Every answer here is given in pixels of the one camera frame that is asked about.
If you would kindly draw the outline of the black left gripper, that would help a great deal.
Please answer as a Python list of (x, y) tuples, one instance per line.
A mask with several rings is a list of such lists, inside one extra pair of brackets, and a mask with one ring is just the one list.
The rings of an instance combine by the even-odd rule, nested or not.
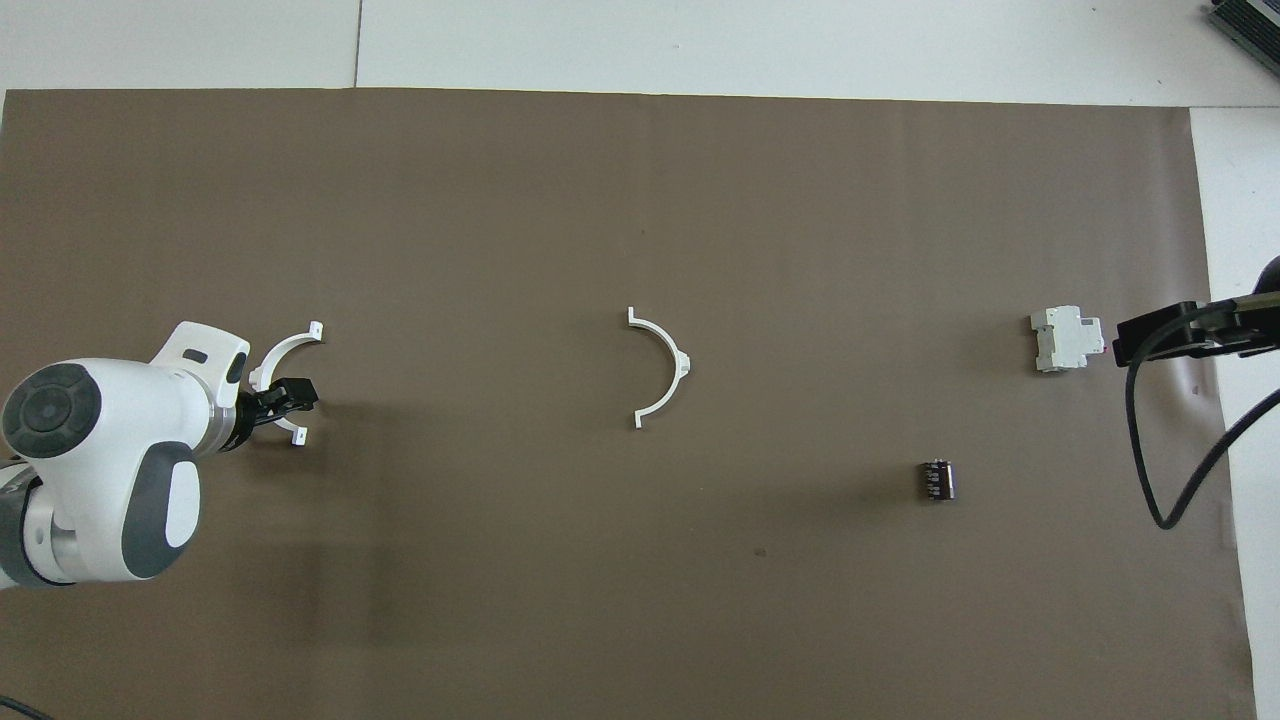
[(266, 391), (241, 391), (229, 434), (218, 451), (230, 452), (244, 445), (257, 427), (273, 423), (273, 416), (311, 411), (316, 402), (317, 392), (314, 383), (301, 377), (278, 378)]

